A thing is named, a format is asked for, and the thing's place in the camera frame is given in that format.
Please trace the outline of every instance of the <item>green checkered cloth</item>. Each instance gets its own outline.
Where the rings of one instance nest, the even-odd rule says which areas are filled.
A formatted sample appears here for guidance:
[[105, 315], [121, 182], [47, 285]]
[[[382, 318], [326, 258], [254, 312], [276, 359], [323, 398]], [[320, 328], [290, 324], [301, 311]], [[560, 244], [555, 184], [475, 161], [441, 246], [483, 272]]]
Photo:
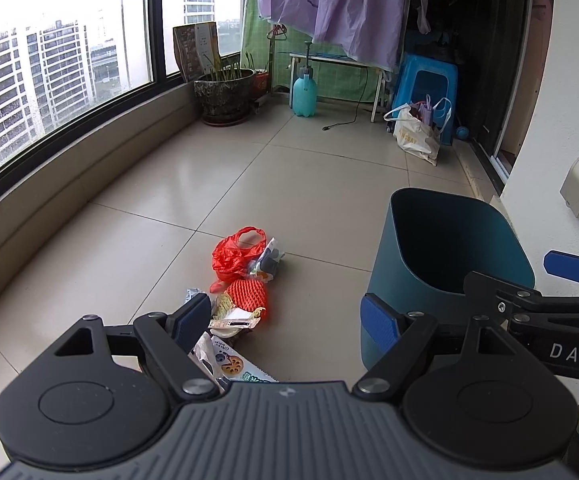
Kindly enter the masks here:
[[[269, 40], [267, 33], [273, 24], [263, 20], [258, 15], [258, 0], [245, 0], [244, 23], [242, 26], [242, 58], [248, 52], [254, 60], [256, 68], [267, 67], [269, 60]], [[305, 41], [312, 38], [287, 27], [287, 41], [276, 40], [274, 54], [274, 81], [272, 84], [289, 86], [290, 52], [305, 52]], [[311, 54], [337, 54], [344, 56], [345, 52], [337, 45], [314, 43]], [[318, 95], [350, 101], [373, 102], [378, 84], [380, 69], [357, 68], [332, 63], [314, 62], [314, 80], [318, 84]]]

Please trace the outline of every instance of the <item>silver screw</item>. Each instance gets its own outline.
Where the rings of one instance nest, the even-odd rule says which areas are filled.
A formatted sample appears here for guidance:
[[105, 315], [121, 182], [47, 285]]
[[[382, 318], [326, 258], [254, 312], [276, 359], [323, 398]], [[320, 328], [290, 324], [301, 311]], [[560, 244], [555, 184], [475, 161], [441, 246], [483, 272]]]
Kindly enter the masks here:
[[209, 379], [190, 379], [182, 386], [183, 392], [189, 395], [203, 395], [214, 389], [214, 383]]
[[369, 377], [359, 383], [359, 390], [364, 394], [382, 394], [389, 389], [389, 383], [379, 377]]

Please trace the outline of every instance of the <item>black window frame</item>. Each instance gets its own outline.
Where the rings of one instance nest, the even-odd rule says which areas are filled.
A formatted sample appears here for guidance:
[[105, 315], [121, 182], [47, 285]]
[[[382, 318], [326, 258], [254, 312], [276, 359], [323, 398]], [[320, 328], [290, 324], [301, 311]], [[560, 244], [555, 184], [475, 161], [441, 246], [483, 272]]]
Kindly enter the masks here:
[[152, 79], [139, 88], [121, 94], [106, 103], [97, 105], [83, 115], [65, 123], [42, 139], [30, 144], [0, 167], [0, 197], [38, 166], [74, 140], [123, 112], [148, 101], [183, 83], [180, 73], [167, 75], [165, 69], [164, 38], [162, 34], [162, 0], [146, 0], [147, 35], [150, 51]]

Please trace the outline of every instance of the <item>power cord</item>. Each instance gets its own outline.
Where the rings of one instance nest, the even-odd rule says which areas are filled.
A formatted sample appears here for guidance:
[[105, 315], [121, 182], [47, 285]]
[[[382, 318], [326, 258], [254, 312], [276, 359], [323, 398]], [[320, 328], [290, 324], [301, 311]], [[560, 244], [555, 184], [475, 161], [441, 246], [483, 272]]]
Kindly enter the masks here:
[[356, 111], [354, 112], [354, 120], [353, 121], [347, 121], [346, 123], [335, 123], [335, 124], [330, 124], [329, 126], [323, 126], [323, 131], [327, 131], [330, 128], [333, 128], [334, 126], [343, 126], [343, 124], [353, 124], [356, 122], [356, 119], [359, 116], [359, 106], [361, 105], [363, 95], [365, 95], [365, 90], [367, 89], [367, 80], [368, 79], [369, 79], [369, 69], [367, 67], [365, 67], [365, 85], [363, 86], [363, 91], [361, 92], [361, 96], [359, 97], [359, 101], [356, 103]]

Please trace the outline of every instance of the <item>red plastic bag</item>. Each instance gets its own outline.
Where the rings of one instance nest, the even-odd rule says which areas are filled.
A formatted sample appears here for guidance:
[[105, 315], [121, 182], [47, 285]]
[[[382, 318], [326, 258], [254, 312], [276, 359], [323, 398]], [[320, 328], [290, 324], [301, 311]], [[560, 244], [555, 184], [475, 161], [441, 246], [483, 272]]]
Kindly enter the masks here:
[[[256, 231], [262, 240], [254, 247], [241, 247], [238, 242], [240, 237], [246, 233]], [[216, 249], [212, 253], [212, 268], [216, 271], [216, 280], [209, 287], [211, 293], [222, 292], [229, 283], [235, 282], [238, 278], [247, 276], [247, 264], [258, 258], [267, 246], [267, 235], [262, 229], [256, 227], [243, 227], [239, 232], [224, 238], [218, 242]]]

